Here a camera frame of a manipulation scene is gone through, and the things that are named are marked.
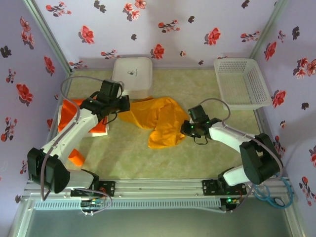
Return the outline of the yellow t-shirt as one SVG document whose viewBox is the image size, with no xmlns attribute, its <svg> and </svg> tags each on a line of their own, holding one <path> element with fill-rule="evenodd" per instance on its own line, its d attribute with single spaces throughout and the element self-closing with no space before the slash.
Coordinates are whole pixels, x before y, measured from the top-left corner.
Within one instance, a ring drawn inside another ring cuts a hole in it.
<svg viewBox="0 0 316 237">
<path fill-rule="evenodd" d="M 182 107 L 170 97 L 148 97 L 130 104 L 128 112 L 118 116 L 122 121 L 142 129 L 150 129 L 148 147 L 163 149 L 180 144 L 185 135 L 180 132 L 184 121 L 189 119 Z"/>
</svg>

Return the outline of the white perforated plastic basket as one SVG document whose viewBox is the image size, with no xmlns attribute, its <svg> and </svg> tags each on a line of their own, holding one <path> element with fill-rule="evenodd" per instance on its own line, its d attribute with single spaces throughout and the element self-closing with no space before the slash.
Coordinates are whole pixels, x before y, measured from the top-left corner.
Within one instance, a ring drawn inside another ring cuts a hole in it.
<svg viewBox="0 0 316 237">
<path fill-rule="evenodd" d="M 272 104 L 257 62 L 249 58 L 214 60 L 221 99 L 231 110 L 257 110 Z"/>
</svg>

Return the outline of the orange plastic cup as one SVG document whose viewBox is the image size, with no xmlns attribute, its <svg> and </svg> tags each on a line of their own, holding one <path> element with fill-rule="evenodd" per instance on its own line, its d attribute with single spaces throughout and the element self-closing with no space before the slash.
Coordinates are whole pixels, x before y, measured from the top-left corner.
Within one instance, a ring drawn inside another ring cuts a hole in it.
<svg viewBox="0 0 316 237">
<path fill-rule="evenodd" d="M 68 159 L 76 166 L 82 166 L 85 162 L 85 157 L 77 149 L 71 151 Z"/>
</svg>

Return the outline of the grey metal shelf panel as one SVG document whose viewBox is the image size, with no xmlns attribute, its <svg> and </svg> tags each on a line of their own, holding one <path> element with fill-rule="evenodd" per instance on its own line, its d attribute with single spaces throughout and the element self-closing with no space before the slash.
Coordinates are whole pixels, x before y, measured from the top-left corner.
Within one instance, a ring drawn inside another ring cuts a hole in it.
<svg viewBox="0 0 316 237">
<path fill-rule="evenodd" d="M 279 210 L 255 198 L 232 213 L 203 209 L 36 210 L 22 202 L 0 237 L 312 237 L 298 208 Z"/>
</svg>

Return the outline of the teal stethoscope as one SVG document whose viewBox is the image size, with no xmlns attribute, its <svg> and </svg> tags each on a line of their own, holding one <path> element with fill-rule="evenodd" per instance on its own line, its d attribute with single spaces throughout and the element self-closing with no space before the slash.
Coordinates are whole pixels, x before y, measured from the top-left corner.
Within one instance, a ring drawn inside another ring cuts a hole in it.
<svg viewBox="0 0 316 237">
<path fill-rule="evenodd" d="M 267 185 L 254 185 L 253 194 L 258 200 L 265 201 L 277 209 L 286 209 L 290 207 L 294 201 L 294 192 L 286 178 L 281 177 L 280 180 L 286 187 L 286 194 L 289 202 L 285 203 L 280 197 L 272 197 L 271 191 Z"/>
</svg>

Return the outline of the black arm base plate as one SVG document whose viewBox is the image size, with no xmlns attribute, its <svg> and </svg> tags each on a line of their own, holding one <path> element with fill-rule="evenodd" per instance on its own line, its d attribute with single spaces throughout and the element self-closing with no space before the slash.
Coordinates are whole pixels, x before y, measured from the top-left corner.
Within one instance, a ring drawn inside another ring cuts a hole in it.
<svg viewBox="0 0 316 237">
<path fill-rule="evenodd" d="M 100 191 L 102 193 L 108 194 L 111 197 L 114 197 L 116 183 L 115 183 L 115 181 L 99 181 L 98 185 L 92 185 L 89 187 L 89 189 L 94 190 L 94 191 Z M 74 198 L 74 197 L 81 197 L 81 198 L 98 197 L 99 198 L 99 197 L 102 197 L 103 194 L 74 189 L 74 190 L 71 190 L 70 196 L 72 198 Z"/>
<path fill-rule="evenodd" d="M 237 184 L 229 186 L 222 179 L 209 179 L 202 180 L 202 191 L 204 196 L 227 196 L 227 195 L 239 195 L 243 196 L 247 194 L 245 184 Z"/>
</svg>

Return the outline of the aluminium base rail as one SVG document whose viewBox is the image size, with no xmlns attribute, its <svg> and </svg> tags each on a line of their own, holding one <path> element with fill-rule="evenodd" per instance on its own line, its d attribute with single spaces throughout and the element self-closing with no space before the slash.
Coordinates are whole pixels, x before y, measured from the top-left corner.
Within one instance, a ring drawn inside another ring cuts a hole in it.
<svg viewBox="0 0 316 237">
<path fill-rule="evenodd" d="M 150 199 L 150 198 L 244 198 L 246 195 L 227 196 L 204 196 L 202 191 L 202 179 L 135 179 L 113 180 L 116 183 L 115 199 Z M 265 181 L 273 197 L 286 195 L 286 187 L 281 180 Z M 251 184 L 245 184 L 246 190 L 250 191 Z M 51 192 L 47 198 L 63 199 L 72 198 L 71 188 L 66 188 L 58 194 Z M 39 198 L 40 186 L 28 181 L 21 199 Z"/>
</svg>

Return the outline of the aluminium corner post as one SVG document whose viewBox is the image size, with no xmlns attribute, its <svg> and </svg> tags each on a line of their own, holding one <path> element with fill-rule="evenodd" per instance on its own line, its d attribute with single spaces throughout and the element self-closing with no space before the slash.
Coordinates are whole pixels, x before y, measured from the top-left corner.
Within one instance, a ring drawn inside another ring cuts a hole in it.
<svg viewBox="0 0 316 237">
<path fill-rule="evenodd" d="M 33 16 L 35 22 L 37 23 L 38 27 L 43 33 L 46 41 L 53 50 L 58 61 L 62 65 L 64 71 L 67 73 L 67 75 L 71 75 L 72 69 L 70 68 L 61 47 L 59 46 L 54 34 L 52 33 L 47 21 L 45 20 L 35 0 L 22 0 L 22 2 L 25 4 L 27 9 Z"/>
<path fill-rule="evenodd" d="M 262 33 L 260 34 L 260 37 L 259 37 L 258 41 L 256 42 L 249 58 L 251 58 L 251 59 L 255 58 L 259 49 L 264 44 L 265 39 L 269 35 L 273 24 L 278 20 L 279 16 L 281 15 L 283 9 L 286 7 L 288 2 L 289 2 L 289 0 L 277 0 L 275 2 L 274 9 L 273 9 L 267 23 L 265 24 L 265 26 L 262 30 Z"/>
</svg>

